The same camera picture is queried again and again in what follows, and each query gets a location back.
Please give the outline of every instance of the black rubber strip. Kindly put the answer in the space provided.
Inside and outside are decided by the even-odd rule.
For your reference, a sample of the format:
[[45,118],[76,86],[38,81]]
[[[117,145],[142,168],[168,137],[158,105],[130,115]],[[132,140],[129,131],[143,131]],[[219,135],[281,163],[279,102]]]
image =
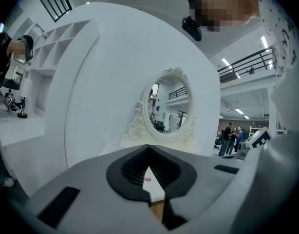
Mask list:
[[55,228],[72,202],[77,197],[79,189],[65,187],[52,202],[39,214],[38,219]]
[[226,172],[229,174],[236,174],[239,170],[239,168],[234,168],[234,167],[224,166],[224,165],[216,165],[214,167],[214,169],[217,169],[219,171]]

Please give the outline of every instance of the white tabletop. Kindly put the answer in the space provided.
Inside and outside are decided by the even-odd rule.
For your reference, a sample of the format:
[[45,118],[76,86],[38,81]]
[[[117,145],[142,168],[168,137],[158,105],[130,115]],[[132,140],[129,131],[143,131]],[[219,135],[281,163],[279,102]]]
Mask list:
[[0,140],[3,147],[26,139],[44,135],[44,119],[34,113],[25,119],[18,112],[8,112],[0,105]]

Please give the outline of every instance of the shoe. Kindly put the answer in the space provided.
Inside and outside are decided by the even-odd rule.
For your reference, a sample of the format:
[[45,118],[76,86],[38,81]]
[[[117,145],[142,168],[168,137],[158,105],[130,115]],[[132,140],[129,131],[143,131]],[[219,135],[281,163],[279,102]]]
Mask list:
[[12,187],[12,186],[14,186],[14,180],[10,177],[6,178],[2,185],[2,187]]

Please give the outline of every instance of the group of people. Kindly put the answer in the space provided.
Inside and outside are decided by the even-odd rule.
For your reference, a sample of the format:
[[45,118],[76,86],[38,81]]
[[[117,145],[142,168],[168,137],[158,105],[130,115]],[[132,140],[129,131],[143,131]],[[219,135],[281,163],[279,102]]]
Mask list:
[[225,154],[229,154],[229,155],[232,154],[235,140],[236,140],[235,151],[237,152],[239,143],[243,141],[242,127],[238,127],[238,131],[236,127],[234,127],[232,130],[232,127],[233,127],[233,123],[230,122],[229,126],[225,128],[219,156],[224,156]]

